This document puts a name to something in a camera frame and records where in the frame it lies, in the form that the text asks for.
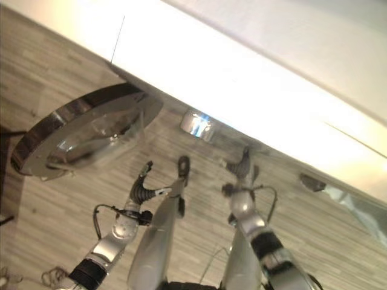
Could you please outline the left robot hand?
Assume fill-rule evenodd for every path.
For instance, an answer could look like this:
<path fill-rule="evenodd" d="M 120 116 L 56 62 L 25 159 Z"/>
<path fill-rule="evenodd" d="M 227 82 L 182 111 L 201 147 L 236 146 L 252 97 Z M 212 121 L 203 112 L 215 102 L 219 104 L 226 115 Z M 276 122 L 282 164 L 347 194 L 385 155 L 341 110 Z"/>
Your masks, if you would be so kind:
<path fill-rule="evenodd" d="M 135 183 L 133 184 L 129 198 L 137 205 L 142 205 L 142 203 L 162 194 L 167 194 L 172 191 L 171 187 L 162 187 L 158 189 L 149 189 L 144 186 L 145 178 L 148 173 L 151 171 L 153 166 L 152 161 L 148 161 L 143 168 L 141 169 Z"/>

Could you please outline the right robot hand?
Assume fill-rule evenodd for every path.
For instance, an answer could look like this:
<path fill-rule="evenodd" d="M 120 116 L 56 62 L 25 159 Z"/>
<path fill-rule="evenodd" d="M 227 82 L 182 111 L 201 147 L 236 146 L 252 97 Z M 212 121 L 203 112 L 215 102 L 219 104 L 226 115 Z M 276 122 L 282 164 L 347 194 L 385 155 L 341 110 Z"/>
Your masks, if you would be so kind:
<path fill-rule="evenodd" d="M 235 176 L 238 187 L 252 188 L 255 180 L 255 165 L 250 157 L 250 148 L 245 147 L 237 163 L 226 162 L 226 169 Z"/>

